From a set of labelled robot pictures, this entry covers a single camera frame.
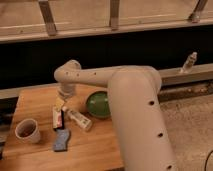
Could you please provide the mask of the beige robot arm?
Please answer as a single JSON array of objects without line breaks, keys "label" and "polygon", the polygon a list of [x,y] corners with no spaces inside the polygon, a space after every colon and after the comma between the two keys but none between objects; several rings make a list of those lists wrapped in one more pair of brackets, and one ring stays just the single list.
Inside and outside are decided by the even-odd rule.
[{"label": "beige robot arm", "polygon": [[83,69],[70,60],[57,68],[59,96],[71,96],[72,84],[105,87],[125,171],[177,171],[158,93],[162,79],[150,66]]}]

